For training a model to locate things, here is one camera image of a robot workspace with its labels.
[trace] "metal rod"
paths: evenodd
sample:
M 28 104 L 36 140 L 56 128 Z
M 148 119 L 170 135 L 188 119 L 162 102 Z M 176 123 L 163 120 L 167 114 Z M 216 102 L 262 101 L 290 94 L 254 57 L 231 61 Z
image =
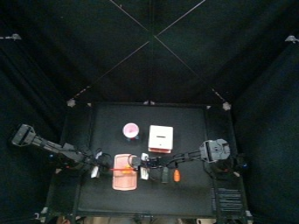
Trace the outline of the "metal rod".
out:
M 154 36 L 155 39 L 160 42 L 160 44 L 166 47 L 166 49 L 171 52 L 171 54 L 174 55 L 174 57 L 184 64 L 184 66 L 190 69 L 190 71 L 198 76 L 198 73 L 192 70 L 192 68 L 187 65 L 187 63 L 183 61 L 183 59 L 175 54 L 175 52 L 171 50 L 171 48 L 164 44 L 164 42 L 156 37 Z M 208 84 L 208 82 L 200 77 L 200 80 L 204 82 L 204 84 L 210 87 L 211 91 L 214 92 L 214 94 L 223 100 L 223 102 L 227 102 L 226 99 L 220 96 L 219 92 L 215 90 L 215 88 Z
M 130 18 L 146 29 L 146 27 L 138 22 L 138 20 L 128 14 L 128 12 L 115 3 L 115 1 L 110 0 L 110 2 L 130 16 Z
M 200 1 L 158 34 L 156 37 L 159 37 L 160 34 L 163 34 L 203 3 L 206 0 Z
M 99 82 L 99 80 L 107 75 L 107 74 L 110 74 L 114 70 L 115 70 L 115 68 L 120 65 L 120 64 L 123 64 L 123 62 L 128 59 L 128 58 L 131 58 L 132 57 L 132 55 L 146 46 L 148 44 L 148 41 L 142 45 L 142 46 L 139 46 L 135 50 L 134 50 L 134 52 L 131 52 L 118 63 L 116 63 L 116 65 L 86 87 L 86 88 L 83 88 L 75 95 L 74 95 L 74 97 L 71 98 L 72 100 L 74 99 L 76 99 L 98 82 Z

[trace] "black fabric wall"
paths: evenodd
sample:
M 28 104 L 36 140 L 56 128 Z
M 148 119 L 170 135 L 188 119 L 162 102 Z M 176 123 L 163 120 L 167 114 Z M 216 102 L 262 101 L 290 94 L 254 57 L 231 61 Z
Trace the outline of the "black fabric wall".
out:
M 0 32 L 11 32 L 0 21 Z M 60 140 L 66 101 L 18 42 L 0 43 L 0 223 L 31 223 L 44 206 L 52 168 L 48 154 L 11 145 L 20 123 Z
M 0 222 L 40 210 L 50 184 L 47 155 L 7 144 L 12 127 L 59 141 L 66 101 L 87 86 L 79 101 L 222 103 L 215 88 L 251 163 L 250 207 L 291 222 L 299 45 L 284 40 L 298 11 L 298 0 L 1 1 L 0 37 L 23 40 L 0 39 Z
M 251 212 L 260 223 L 299 217 L 299 45 L 290 44 L 234 105 L 236 138 L 247 154 Z
M 234 102 L 298 29 L 298 0 L 3 1 L 66 100 Z

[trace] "cable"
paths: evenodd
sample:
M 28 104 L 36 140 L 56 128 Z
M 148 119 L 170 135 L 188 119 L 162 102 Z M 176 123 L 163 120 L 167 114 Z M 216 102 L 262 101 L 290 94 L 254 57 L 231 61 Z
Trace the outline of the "cable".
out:
M 127 157 L 127 163 L 128 163 L 128 165 L 130 165 L 132 168 L 135 168 L 135 167 L 132 166 L 131 162 L 130 162 L 130 158 L 131 158 L 132 156 L 136 157 L 135 154 L 130 154 L 128 157 Z

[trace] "orange handle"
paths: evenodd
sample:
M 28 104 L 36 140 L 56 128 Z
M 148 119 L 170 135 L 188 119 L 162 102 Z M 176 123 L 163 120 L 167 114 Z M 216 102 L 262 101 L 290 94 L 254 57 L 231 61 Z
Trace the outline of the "orange handle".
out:
M 172 179 L 174 179 L 175 182 L 180 182 L 180 180 L 182 180 L 180 172 L 176 169 L 174 171 Z

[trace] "small box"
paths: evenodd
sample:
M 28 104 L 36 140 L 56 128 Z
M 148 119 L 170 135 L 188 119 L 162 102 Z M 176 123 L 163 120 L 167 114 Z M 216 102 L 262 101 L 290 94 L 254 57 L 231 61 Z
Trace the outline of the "small box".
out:
M 148 150 L 171 153 L 174 148 L 174 127 L 150 126 Z

